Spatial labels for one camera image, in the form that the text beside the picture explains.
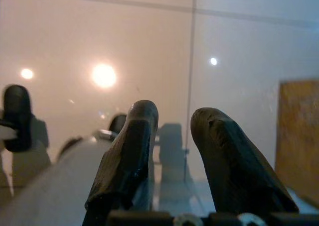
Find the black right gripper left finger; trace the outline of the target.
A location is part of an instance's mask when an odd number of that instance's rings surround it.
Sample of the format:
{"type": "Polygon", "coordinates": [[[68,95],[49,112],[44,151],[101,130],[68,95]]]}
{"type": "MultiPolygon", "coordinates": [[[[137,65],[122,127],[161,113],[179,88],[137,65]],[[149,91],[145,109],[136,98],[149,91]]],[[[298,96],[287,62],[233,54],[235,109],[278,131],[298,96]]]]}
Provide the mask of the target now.
{"type": "Polygon", "coordinates": [[[140,100],[132,105],[122,130],[102,157],[85,203],[87,210],[103,210],[116,200],[124,209],[150,209],[158,119],[152,101],[140,100]]]}

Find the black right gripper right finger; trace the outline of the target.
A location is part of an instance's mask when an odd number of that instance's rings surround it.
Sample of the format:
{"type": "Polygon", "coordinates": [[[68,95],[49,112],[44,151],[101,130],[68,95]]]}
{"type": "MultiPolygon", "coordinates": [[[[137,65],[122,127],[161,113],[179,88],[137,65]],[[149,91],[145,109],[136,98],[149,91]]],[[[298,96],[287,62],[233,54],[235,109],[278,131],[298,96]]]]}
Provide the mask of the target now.
{"type": "Polygon", "coordinates": [[[267,159],[231,117],[216,108],[199,108],[190,129],[217,212],[299,212],[267,159]]]}

